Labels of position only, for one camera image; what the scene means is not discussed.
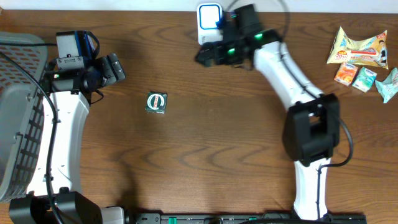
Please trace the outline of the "cream snack bag blue trim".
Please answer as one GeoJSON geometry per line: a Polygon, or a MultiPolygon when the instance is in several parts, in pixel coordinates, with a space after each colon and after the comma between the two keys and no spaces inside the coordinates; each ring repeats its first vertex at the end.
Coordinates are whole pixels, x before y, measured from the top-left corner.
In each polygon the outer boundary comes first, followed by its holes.
{"type": "Polygon", "coordinates": [[[350,39],[338,29],[326,63],[350,63],[388,69],[387,30],[365,40],[350,39]]]}

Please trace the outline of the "teal tissue pack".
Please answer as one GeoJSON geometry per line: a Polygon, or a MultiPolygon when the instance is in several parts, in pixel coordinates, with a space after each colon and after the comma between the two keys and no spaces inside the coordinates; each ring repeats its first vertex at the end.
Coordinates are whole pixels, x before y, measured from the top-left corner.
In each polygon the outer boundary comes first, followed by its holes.
{"type": "Polygon", "coordinates": [[[363,67],[360,69],[352,86],[366,93],[371,89],[376,77],[376,72],[363,67]]]}

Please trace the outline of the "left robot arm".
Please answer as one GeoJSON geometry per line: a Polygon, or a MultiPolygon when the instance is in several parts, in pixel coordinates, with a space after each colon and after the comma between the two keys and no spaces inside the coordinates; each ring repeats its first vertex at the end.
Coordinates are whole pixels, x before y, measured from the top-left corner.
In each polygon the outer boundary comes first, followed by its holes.
{"type": "Polygon", "coordinates": [[[93,93],[124,79],[90,31],[58,32],[58,57],[30,34],[1,34],[1,201],[14,223],[128,223],[81,189],[83,129],[93,93]]]}

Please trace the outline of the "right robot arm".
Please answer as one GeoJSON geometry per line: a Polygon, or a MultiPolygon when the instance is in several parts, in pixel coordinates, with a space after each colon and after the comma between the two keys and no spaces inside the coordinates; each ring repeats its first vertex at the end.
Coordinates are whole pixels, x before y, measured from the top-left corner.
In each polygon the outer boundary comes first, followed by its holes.
{"type": "Polygon", "coordinates": [[[199,4],[197,25],[201,47],[196,62],[240,67],[249,60],[276,92],[287,112],[282,142],[295,166],[294,215],[300,220],[326,220],[326,172],[340,141],[337,97],[325,95],[304,75],[283,36],[264,28],[252,4],[231,12],[218,3],[199,4]]]}

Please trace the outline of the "light teal crinkled packet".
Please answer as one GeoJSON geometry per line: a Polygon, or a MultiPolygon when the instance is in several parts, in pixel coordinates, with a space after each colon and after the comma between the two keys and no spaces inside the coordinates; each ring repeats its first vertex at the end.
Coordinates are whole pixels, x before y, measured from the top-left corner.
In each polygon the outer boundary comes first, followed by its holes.
{"type": "Polygon", "coordinates": [[[383,103],[387,103],[397,93],[397,68],[392,69],[383,82],[376,80],[375,85],[383,98],[383,103]]]}

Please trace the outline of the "dark green square packet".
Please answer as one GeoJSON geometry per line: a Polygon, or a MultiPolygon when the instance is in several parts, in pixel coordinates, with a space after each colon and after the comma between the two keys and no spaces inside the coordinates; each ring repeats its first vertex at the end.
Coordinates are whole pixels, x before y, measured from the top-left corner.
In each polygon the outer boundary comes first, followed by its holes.
{"type": "Polygon", "coordinates": [[[149,92],[146,101],[146,111],[148,113],[164,114],[167,106],[167,94],[149,92]]]}

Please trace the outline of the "orange white tissue pack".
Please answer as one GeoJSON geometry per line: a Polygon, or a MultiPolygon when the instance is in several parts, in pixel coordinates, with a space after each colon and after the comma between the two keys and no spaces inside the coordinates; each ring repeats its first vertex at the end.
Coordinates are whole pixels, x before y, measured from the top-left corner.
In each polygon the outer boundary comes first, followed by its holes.
{"type": "Polygon", "coordinates": [[[343,62],[334,77],[334,81],[345,86],[350,86],[354,80],[354,77],[357,74],[357,71],[357,66],[347,62],[343,62]]]}

